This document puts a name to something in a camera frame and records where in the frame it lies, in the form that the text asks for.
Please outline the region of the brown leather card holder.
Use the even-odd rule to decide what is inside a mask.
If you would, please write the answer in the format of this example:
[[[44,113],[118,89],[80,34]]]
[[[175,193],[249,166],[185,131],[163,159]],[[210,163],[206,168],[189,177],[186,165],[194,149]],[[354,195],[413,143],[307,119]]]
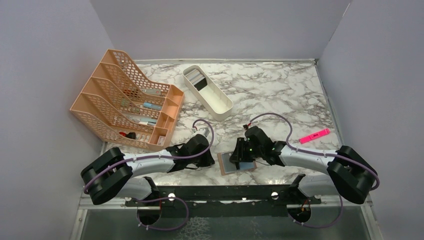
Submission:
[[[235,174],[235,173],[239,173],[239,172],[253,171],[253,170],[255,170],[257,168],[257,165],[254,162],[233,163],[233,164],[236,165],[237,171],[235,171],[233,173],[230,173],[230,174],[223,175],[222,170],[221,170],[221,167],[220,167],[221,153],[222,152],[220,152],[220,153],[217,154],[217,160],[218,160],[218,163],[219,163],[220,173],[221,173],[222,176],[226,176],[226,175],[230,175],[230,174]]]

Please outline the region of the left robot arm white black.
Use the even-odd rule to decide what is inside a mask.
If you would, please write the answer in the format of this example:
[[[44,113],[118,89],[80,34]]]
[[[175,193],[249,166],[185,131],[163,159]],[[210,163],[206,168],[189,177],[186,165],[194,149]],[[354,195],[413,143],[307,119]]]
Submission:
[[[158,198],[154,182],[147,177],[153,173],[173,173],[215,164],[210,143],[196,134],[180,143],[151,154],[124,154],[119,147],[104,152],[85,167],[80,175],[85,184],[83,192],[94,205],[101,205],[115,197],[133,198],[144,205],[152,205]]]

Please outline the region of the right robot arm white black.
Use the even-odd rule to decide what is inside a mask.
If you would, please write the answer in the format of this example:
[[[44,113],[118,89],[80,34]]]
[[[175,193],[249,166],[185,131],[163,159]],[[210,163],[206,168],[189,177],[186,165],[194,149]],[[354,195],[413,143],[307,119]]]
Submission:
[[[300,149],[287,141],[273,141],[253,126],[236,140],[229,162],[240,170],[243,163],[261,158],[269,165],[300,167],[318,172],[296,178],[288,190],[289,199],[300,204],[308,197],[339,195],[354,204],[363,204],[377,184],[376,171],[351,147],[338,150]]]

